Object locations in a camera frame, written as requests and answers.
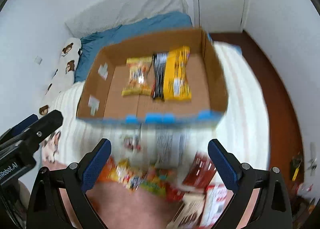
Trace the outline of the red white spicy strip packet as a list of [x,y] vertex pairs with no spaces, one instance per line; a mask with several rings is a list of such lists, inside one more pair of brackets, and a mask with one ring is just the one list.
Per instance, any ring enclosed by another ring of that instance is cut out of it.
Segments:
[[226,196],[227,188],[222,183],[207,187],[200,227],[212,227],[217,222],[225,208]]

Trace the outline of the bear print pillow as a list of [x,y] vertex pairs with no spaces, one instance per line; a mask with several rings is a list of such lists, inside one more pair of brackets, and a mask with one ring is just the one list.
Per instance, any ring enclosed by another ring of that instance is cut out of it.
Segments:
[[61,50],[59,62],[46,94],[40,104],[39,115],[45,116],[52,109],[53,101],[61,92],[68,90],[74,83],[75,71],[82,54],[82,44],[78,38],[69,38]]

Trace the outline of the dark red snack packet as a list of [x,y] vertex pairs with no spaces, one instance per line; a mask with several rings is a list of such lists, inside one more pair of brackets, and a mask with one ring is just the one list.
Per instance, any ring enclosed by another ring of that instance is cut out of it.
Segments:
[[196,189],[205,189],[215,174],[216,168],[211,158],[207,154],[197,152],[182,184]]

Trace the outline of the white chocolate stick box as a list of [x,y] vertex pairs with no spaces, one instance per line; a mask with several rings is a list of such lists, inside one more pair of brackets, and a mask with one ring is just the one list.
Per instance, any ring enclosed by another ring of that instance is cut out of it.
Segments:
[[196,228],[203,212],[205,195],[187,193],[167,228]]

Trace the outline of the red white label snack packet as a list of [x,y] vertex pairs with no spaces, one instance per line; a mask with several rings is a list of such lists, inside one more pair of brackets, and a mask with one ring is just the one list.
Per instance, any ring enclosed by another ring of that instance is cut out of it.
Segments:
[[183,199],[185,191],[172,186],[170,183],[165,184],[165,198],[168,202],[179,202]]

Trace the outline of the small white red snack packet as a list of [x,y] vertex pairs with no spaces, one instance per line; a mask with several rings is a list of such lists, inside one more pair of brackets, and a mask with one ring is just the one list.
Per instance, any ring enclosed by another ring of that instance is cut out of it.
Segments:
[[142,149],[139,135],[126,136],[124,138],[123,145],[125,149],[131,152],[140,152]]

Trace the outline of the blue bed sheet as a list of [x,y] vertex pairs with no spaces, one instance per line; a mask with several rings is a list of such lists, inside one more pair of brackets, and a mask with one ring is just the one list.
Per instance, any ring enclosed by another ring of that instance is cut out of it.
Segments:
[[123,40],[171,29],[191,28],[192,22],[189,15],[181,12],[169,12],[159,14],[151,18],[129,25],[120,25],[102,32],[95,32],[80,39],[82,54],[79,57],[78,66],[75,71],[74,81],[85,81],[97,53],[104,47],[117,44]]

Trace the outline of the colourful candy ball bag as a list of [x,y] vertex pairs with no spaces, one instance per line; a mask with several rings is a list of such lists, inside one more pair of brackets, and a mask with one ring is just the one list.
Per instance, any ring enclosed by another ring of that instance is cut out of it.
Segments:
[[176,170],[157,169],[149,166],[145,171],[130,165],[129,159],[121,159],[118,163],[110,156],[103,167],[97,182],[117,182],[129,191],[142,188],[160,197],[166,197],[167,187],[174,182]]

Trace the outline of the yellow peanut snack bag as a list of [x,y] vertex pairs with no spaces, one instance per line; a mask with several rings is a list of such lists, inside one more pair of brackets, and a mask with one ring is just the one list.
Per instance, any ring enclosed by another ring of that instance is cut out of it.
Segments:
[[126,65],[129,68],[129,81],[123,88],[121,95],[151,95],[151,87],[147,82],[149,70],[152,66],[152,57],[128,58]]

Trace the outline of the white grey text snack bag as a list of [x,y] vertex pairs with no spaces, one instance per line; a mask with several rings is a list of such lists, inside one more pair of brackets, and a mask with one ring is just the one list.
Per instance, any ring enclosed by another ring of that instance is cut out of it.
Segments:
[[143,161],[157,169],[176,169],[182,164],[187,134],[177,129],[142,130]]

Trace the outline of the striped white quilt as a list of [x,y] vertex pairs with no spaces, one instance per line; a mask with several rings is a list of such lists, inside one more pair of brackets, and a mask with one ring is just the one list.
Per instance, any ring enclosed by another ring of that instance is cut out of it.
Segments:
[[185,167],[190,166],[197,151],[205,151],[208,142],[216,138],[240,162],[249,163],[255,169],[267,169],[270,151],[269,119],[259,82],[238,46],[215,42],[214,48],[222,63],[229,91],[227,111],[218,124],[192,123],[180,128],[90,124],[76,118],[76,107],[84,88],[83,82],[76,82],[61,92],[52,103],[54,109],[61,111],[63,125],[57,130],[57,136],[48,138],[50,147],[42,144],[41,164],[52,170],[61,169],[80,161],[101,138],[107,138],[112,143],[116,160],[129,158],[131,163],[145,166],[143,150],[131,152],[125,149],[123,141],[126,136],[139,135],[142,147],[142,130],[155,128],[177,129],[187,134],[183,156]]

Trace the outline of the black striped snack packet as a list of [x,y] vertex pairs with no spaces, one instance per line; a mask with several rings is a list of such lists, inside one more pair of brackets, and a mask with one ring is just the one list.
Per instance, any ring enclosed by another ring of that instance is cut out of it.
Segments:
[[155,75],[152,94],[151,94],[153,100],[159,99],[164,101],[164,93],[163,93],[164,74],[165,74],[165,67],[166,67],[168,55],[169,55],[169,52],[160,52],[160,53],[155,53],[152,56],[153,72]]

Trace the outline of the large yellow snack bag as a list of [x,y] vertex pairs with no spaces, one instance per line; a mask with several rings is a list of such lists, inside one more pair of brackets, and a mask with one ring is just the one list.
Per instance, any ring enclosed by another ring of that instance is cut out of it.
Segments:
[[170,51],[165,65],[163,94],[164,100],[190,100],[191,90],[187,81],[186,66],[190,48],[182,46]]

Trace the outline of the white textured pillow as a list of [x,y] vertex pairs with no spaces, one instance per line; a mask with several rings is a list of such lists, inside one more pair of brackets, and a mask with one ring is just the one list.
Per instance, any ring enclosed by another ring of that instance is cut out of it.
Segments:
[[81,39],[120,25],[170,12],[188,12],[186,0],[100,0],[65,21],[73,37]]

